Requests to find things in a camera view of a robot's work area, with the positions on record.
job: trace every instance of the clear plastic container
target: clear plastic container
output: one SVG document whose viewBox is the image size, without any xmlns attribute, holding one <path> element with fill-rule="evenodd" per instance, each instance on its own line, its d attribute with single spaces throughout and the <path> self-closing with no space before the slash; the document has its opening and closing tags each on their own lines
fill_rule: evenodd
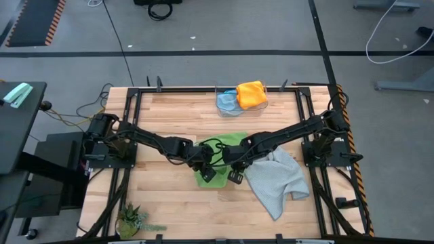
<svg viewBox="0 0 434 244">
<path fill-rule="evenodd" d="M 235 88 L 228 88 L 216 85 L 216 108 L 220 117 L 259 117 L 264 109 L 269 105 L 267 96 L 267 87 L 261 81 L 264 87 L 264 93 L 267 97 L 266 102 L 259 105 L 242 109 L 237 100 L 237 91 Z"/>
</svg>

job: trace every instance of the small succulent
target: small succulent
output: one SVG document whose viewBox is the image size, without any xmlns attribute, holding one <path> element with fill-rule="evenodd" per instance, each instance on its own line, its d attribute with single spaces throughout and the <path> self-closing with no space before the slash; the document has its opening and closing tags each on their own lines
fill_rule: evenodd
<svg viewBox="0 0 434 244">
<path fill-rule="evenodd" d="M 127 207 L 124 207 L 117 215 L 119 225 L 117 230 L 122 239 L 128 239 L 133 237 L 139 230 L 146 231 L 161 231 L 166 230 L 165 226 L 158 226 L 152 224 L 143 224 L 148 218 L 147 213 L 139 213 L 138 210 L 133 208 L 132 203 L 128 203 Z"/>
</svg>

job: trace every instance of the mint green object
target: mint green object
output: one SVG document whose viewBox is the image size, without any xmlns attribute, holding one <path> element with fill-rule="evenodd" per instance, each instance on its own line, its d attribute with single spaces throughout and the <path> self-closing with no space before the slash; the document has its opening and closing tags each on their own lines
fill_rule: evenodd
<svg viewBox="0 0 434 244">
<path fill-rule="evenodd" d="M 15 87 L 10 93 L 8 93 L 3 98 L 3 101 L 9 102 L 12 108 L 18 108 L 32 90 L 33 87 L 29 84 L 21 83 L 17 87 Z"/>
<path fill-rule="evenodd" d="M 211 138 L 219 139 L 224 144 L 227 144 L 227 145 L 236 146 L 236 145 L 239 145 L 241 140 L 243 138 L 245 138 L 246 136 L 247 136 L 247 132 L 237 132 L 237 133 L 232 133 L 232 134 L 222 134 L 222 135 L 218 135 L 218 136 L 213 136 Z M 209 142 L 206 142 L 206 144 L 208 144 L 212 147 L 212 150 L 214 150 L 214 152 L 219 151 L 219 149 L 216 148 L 217 143 L 218 143 L 218 141 L 215 141 L 215 140 L 211 140 Z M 221 157 L 222 157 L 221 152 L 218 153 L 217 155 L 214 155 L 212 157 L 211 163 L 219 160 L 219 158 L 221 158 Z M 223 163 L 224 163 L 224 161 L 220 160 L 220 162 L 218 162 L 216 165 L 222 165 Z M 217 167 L 217 168 L 214 168 L 214 170 L 216 170 L 217 174 L 208 183 L 205 182 L 205 180 L 203 180 L 201 174 L 198 171 L 196 171 L 195 177 L 196 177 L 197 185 L 200 187 L 204 187 L 204 188 L 223 188 L 223 187 L 225 187 L 226 183 L 228 182 L 228 175 L 229 175 L 229 172 L 231 171 L 231 166 Z"/>
</svg>

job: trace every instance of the gray concrete floor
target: gray concrete floor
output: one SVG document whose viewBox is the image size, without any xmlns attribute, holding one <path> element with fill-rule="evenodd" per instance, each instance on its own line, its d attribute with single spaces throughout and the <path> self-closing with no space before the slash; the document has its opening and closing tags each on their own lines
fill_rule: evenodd
<svg viewBox="0 0 434 244">
<path fill-rule="evenodd" d="M 54 42 L 49 47 L 0 47 L 0 52 L 119 51 L 119 44 L 104 7 L 90 8 L 85 0 L 67 1 Z M 424 40 L 414 31 L 432 24 L 432 1 L 419 1 L 413 14 L 388 16 L 372 42 L 372 50 L 405 50 Z M 328 49 L 363 51 L 382 11 L 354 10 L 351 1 L 316 0 Z M 15 11 L 18 0 L 0 0 L 0 30 Z M 153 22 L 143 7 L 132 1 L 106 0 L 126 51 L 291 49 L 319 50 L 315 28 L 304 0 L 185 0 L 174 6 L 164 22 Z M 430 43 L 425 49 L 434 49 Z M 375 57 L 386 60 L 393 57 Z M 146 76 L 159 75 L 164 85 L 235 85 L 262 79 L 269 85 L 290 82 L 327 83 L 321 56 L 196 56 L 129 57 L 136 85 Z M 349 114 L 358 152 L 365 156 L 361 170 L 376 235 L 434 240 L 434 94 L 374 91 L 373 82 L 408 81 L 434 65 L 433 57 L 411 57 L 392 64 L 371 64 L 366 57 L 331 57 L 336 81 L 350 96 Z M 66 114 L 93 102 L 105 83 L 130 85 L 123 58 L 2 58 L 0 78 L 6 81 L 46 81 L 45 99 Z M 424 99 L 432 102 L 426 104 Z M 92 114 L 98 105 L 83 113 Z M 32 135 L 76 131 L 43 113 L 37 115 Z M 26 151 L 36 143 L 28 139 Z M 72 239 L 80 211 L 35 218 L 38 239 L 44 243 Z M 24 243 L 17 237 L 15 221 L 8 243 Z"/>
</svg>

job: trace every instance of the wooden table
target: wooden table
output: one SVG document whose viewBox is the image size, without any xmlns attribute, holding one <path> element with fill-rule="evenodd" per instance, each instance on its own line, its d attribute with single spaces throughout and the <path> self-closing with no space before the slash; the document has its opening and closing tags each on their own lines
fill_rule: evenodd
<svg viewBox="0 0 434 244">
<path fill-rule="evenodd" d="M 310 87 L 315 113 L 322 113 L 330 99 L 326 86 Z M 122 117 L 127 87 L 112 87 L 106 113 Z M 294 93 L 269 93 L 269 106 L 259 117 L 219 117 L 215 93 L 149 93 L 142 97 L 138 126 L 162 136 L 180 136 L 193 141 L 218 134 L 247 131 L 275 131 L 299 123 Z M 304 166 L 302 139 L 282 145 L 300 164 L 311 191 L 301 201 L 288 198 L 285 211 L 274 222 L 249 187 L 247 180 L 225 188 L 208 189 L 197 186 L 193 170 L 186 165 L 167 162 L 155 149 L 139 145 L 136 166 L 128 185 L 127 202 L 140 205 L 150 215 L 149 224 L 167 226 L 161 232 L 164 239 L 274 239 L 319 238 L 317 212 L 311 188 L 309 170 Z M 352 186 L 335 169 L 328 169 L 333 197 L 354 199 Z M 112 169 L 105 169 L 87 188 L 80 226 L 89 229 L 106 206 Z M 117 207 L 112 214 L 109 234 L 114 234 Z M 323 203 L 328 232 L 332 233 L 330 215 Z M 359 209 L 341 210 L 359 232 L 363 224 Z M 140 231 L 135 239 L 154 239 L 157 232 Z"/>
</svg>

